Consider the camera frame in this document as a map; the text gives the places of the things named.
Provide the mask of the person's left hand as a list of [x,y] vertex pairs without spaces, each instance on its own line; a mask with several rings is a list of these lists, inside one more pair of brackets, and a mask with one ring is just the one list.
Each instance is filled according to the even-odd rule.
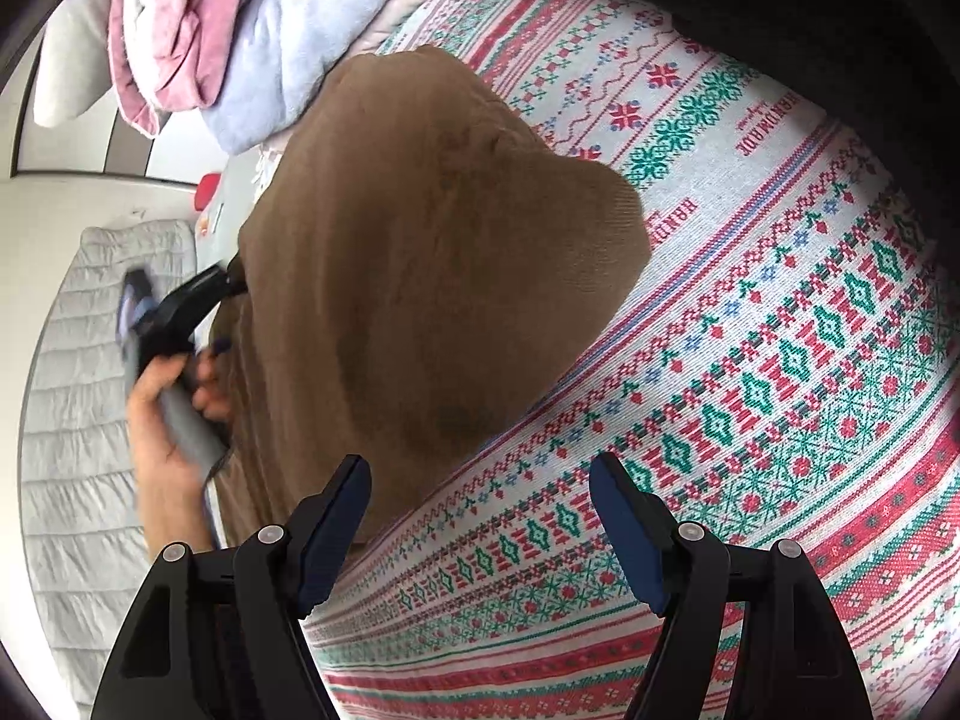
[[192,395],[192,408],[202,418],[226,424],[228,397],[218,380],[217,355],[212,346],[192,359],[186,355],[153,359],[127,399],[130,453],[140,493],[164,499],[161,509],[171,509],[174,502],[200,505],[203,500],[205,483],[199,467],[181,449],[161,403],[161,397],[174,387],[186,367],[192,369],[199,383]]

